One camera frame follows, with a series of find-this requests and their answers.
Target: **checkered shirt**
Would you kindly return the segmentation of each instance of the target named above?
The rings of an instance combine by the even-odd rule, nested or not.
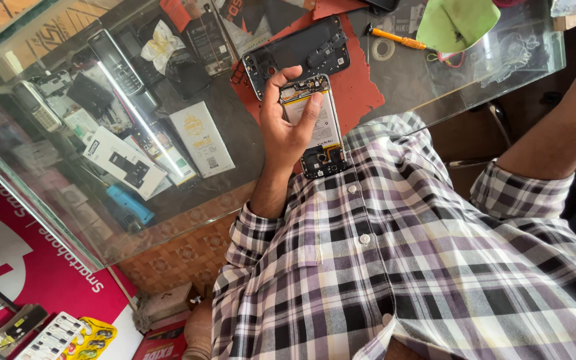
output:
[[[452,189],[411,114],[346,137],[349,166],[297,176],[285,216],[233,224],[214,287],[214,359],[576,359],[572,177],[489,164]]]

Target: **tape roll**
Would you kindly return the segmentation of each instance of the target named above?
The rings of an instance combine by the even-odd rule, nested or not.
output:
[[[386,44],[387,47],[386,52],[383,54],[380,54],[378,50],[379,45],[381,44]],[[377,39],[377,41],[372,43],[372,57],[375,58],[375,60],[386,61],[390,59],[394,53],[395,53],[395,42],[392,41],[391,39],[379,38]]]

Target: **screwdriver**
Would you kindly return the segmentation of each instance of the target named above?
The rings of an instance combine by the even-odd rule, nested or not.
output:
[[[119,205],[122,209],[130,212],[133,216],[137,217],[142,224],[146,225],[154,216],[155,213],[148,210],[144,205],[135,199],[126,192],[120,185],[113,184],[110,185],[107,182],[101,180],[96,175],[91,173],[89,169],[82,167],[85,171],[87,171],[90,175],[94,176],[95,179],[101,181],[104,184],[106,189],[106,194],[114,200],[117,205]]]
[[[400,36],[397,36],[395,34],[387,33],[384,30],[379,30],[379,29],[373,28],[372,22],[370,24],[368,24],[368,26],[366,27],[365,34],[366,35],[375,35],[377,37],[389,38],[393,41],[400,43],[401,45],[412,47],[413,49],[419,49],[419,50],[428,49],[428,50],[436,51],[434,49],[431,49],[430,47],[427,47],[425,44],[423,44],[419,41],[413,40],[411,38],[400,37]]]

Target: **yellow package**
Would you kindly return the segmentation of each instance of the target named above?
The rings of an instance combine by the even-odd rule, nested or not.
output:
[[[117,335],[116,327],[93,318],[80,318],[83,328],[58,360],[89,360],[98,358]]]

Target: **blue tool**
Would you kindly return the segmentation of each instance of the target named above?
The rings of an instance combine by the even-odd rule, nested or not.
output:
[[[148,210],[144,205],[137,200],[135,200],[126,190],[124,190],[120,185],[113,184],[110,185],[107,182],[101,180],[93,173],[91,173],[87,168],[84,168],[90,175],[94,176],[95,179],[101,181],[105,187],[108,189],[106,190],[106,194],[114,200],[117,205],[119,205],[122,209],[130,212],[133,214],[139,221],[146,225],[151,219],[155,216],[155,213]]]

